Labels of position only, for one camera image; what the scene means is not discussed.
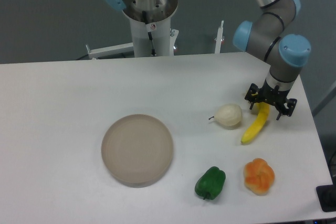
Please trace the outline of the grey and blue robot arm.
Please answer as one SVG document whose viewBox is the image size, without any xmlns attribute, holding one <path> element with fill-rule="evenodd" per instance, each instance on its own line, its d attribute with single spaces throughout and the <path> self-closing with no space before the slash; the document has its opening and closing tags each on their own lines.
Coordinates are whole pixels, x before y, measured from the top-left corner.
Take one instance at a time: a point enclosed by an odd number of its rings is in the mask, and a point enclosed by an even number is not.
<svg viewBox="0 0 336 224">
<path fill-rule="evenodd" d="M 173 54 L 171 17 L 178 0 L 104 0 L 129 20 L 136 57 Z M 245 95 L 251 104 L 272 105 L 279 116 L 291 116 L 297 100 L 288 98 L 302 67 L 311 52 L 309 41 L 300 35 L 282 36 L 285 28 L 298 15 L 299 0 L 256 0 L 262 10 L 256 22 L 242 22 L 233 36 L 233 44 L 241 51 L 269 64 L 262 87 L 252 84 Z"/>
</svg>

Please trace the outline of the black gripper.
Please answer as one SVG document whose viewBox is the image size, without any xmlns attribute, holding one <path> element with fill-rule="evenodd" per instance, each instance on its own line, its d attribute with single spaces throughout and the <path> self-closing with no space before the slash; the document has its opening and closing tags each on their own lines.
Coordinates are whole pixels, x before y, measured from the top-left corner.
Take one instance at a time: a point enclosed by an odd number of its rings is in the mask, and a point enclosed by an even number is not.
<svg viewBox="0 0 336 224">
<path fill-rule="evenodd" d="M 261 102 L 274 106 L 278 111 L 276 117 L 278 121 L 283 115 L 291 117 L 297 105 L 297 99 L 287 99 L 289 91 L 290 89 L 284 90 L 280 84 L 270 84 L 265 80 L 261 88 L 252 83 L 245 95 L 245 100 L 249 102 L 250 110 L 254 104 Z"/>
</svg>

